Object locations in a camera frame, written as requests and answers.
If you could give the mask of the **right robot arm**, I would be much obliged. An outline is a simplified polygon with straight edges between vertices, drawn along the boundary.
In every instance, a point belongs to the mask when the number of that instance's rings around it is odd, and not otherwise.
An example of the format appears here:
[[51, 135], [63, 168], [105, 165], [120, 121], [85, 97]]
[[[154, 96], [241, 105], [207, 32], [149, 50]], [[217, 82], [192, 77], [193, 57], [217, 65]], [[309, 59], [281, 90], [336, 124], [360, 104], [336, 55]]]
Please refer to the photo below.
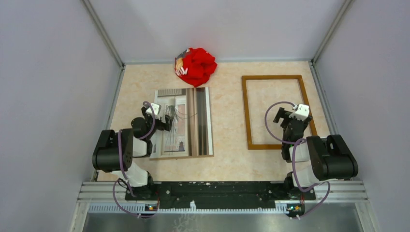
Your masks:
[[281, 154], [295, 168], [297, 163], [310, 165], [299, 172], [291, 171], [284, 180], [283, 192], [289, 199], [297, 199], [303, 189], [328, 180], [356, 177], [358, 164], [344, 139], [339, 134], [304, 136], [313, 117], [309, 106], [299, 104], [293, 111], [279, 108], [274, 118], [283, 128]]

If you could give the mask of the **photo with glass sheet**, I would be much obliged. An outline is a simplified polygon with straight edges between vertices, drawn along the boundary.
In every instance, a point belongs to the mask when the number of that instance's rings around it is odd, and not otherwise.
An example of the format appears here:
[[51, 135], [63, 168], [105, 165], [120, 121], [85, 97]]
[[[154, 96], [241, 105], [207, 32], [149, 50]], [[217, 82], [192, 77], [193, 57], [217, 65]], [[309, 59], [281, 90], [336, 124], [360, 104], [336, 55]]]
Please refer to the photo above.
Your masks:
[[154, 102], [161, 105], [160, 116], [173, 116], [174, 121], [170, 132], [157, 131], [152, 137], [156, 151], [150, 159], [214, 156], [208, 87], [159, 89]]

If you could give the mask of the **wooden picture frame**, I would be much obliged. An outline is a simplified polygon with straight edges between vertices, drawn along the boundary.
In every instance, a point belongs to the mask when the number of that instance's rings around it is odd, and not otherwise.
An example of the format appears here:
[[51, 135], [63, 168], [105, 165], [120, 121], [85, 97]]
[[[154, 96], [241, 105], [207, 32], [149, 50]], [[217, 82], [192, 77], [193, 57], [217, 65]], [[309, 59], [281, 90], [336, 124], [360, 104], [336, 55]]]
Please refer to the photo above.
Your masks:
[[246, 137], [248, 150], [281, 150], [281, 144], [253, 144], [251, 126], [250, 126], [250, 114], [249, 114], [249, 102], [247, 81], [248, 80], [297, 80], [303, 99], [303, 103], [310, 105], [305, 84], [301, 75], [243, 75], [241, 77], [242, 92], [243, 92], [243, 104], [244, 104], [244, 116], [246, 125]]

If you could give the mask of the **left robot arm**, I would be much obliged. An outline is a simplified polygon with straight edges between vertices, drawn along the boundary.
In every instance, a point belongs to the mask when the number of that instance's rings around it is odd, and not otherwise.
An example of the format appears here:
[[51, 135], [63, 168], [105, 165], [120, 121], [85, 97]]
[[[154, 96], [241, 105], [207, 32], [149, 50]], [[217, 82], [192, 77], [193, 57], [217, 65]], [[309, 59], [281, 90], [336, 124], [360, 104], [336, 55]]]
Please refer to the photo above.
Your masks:
[[151, 138], [157, 131], [170, 132], [174, 117], [160, 116], [161, 106], [143, 106], [142, 117], [131, 121], [131, 127], [103, 130], [92, 155], [95, 170], [113, 173], [120, 182], [126, 184], [131, 198], [149, 200], [155, 196], [155, 186], [151, 174], [133, 163], [134, 158], [150, 157], [156, 151]]

